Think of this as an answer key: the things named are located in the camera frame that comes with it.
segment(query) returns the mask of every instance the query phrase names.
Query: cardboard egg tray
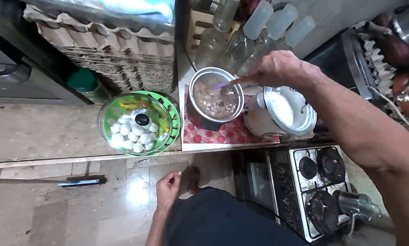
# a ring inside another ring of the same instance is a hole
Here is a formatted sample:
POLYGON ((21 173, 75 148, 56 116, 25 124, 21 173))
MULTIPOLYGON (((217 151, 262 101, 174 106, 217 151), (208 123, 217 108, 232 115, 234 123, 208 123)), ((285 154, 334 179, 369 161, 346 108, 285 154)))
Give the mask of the cardboard egg tray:
POLYGON ((174 36, 168 32, 156 36, 146 28, 83 24, 66 13, 53 18, 31 4, 24 18, 36 22, 39 34, 74 63, 102 74, 124 93, 172 89, 174 36))

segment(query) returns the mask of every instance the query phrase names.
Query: green plastic colander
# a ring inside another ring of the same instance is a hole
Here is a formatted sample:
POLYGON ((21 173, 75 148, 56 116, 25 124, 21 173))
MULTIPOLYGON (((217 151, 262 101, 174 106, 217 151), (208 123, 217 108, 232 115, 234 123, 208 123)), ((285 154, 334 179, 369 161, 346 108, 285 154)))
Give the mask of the green plastic colander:
POLYGON ((145 157, 159 154, 174 143, 180 132, 180 117, 175 106, 165 97, 155 92, 137 91, 116 96, 106 102, 98 114, 98 127, 104 140, 112 148, 124 154, 145 157), (154 144, 154 147, 149 151, 134 153, 132 150, 111 144, 112 131, 110 127, 123 114, 130 114, 136 107, 142 107, 142 105, 152 108, 152 113, 149 114, 149 117, 159 127, 157 142, 154 144), (163 133, 168 135, 163 139, 159 139, 159 136, 163 133))

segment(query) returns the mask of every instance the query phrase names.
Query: white rice cooker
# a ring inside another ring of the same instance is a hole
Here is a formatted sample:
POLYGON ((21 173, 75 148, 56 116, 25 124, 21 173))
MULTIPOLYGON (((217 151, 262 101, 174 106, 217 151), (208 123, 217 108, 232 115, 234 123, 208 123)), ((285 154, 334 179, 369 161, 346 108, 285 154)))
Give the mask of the white rice cooker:
POLYGON ((286 134, 303 137, 313 130, 317 113, 302 94, 288 86, 264 87, 247 102, 244 122, 261 138, 286 134))

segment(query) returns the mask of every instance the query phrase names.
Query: person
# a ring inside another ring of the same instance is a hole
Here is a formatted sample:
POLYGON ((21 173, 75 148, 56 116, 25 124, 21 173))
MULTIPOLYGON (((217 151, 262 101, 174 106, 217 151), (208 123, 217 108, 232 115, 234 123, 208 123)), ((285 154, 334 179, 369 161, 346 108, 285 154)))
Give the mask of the person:
MULTIPOLYGON (((255 73, 261 75, 261 86, 289 86, 304 95, 341 149, 381 193, 397 245, 409 245, 409 132, 291 51, 272 51, 261 59, 255 73)), ((157 209, 146 246, 306 245, 292 231, 215 188, 192 189, 195 194, 182 200, 181 211, 170 214, 180 179, 181 173, 170 172, 158 181, 157 209)))

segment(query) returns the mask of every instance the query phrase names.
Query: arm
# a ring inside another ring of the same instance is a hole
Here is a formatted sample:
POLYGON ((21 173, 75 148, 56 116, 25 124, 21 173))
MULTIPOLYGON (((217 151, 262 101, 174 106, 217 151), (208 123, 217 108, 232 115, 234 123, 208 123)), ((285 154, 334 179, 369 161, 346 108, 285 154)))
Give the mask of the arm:
POLYGON ((290 86, 302 93, 344 152, 370 176, 396 227, 398 245, 409 245, 409 132, 358 94, 290 51, 273 51, 252 72, 260 85, 290 86))
POLYGON ((151 224, 145 246, 163 245, 163 230, 171 207, 177 198, 181 173, 182 172, 169 172, 156 183, 157 209, 153 215, 153 223, 151 224))

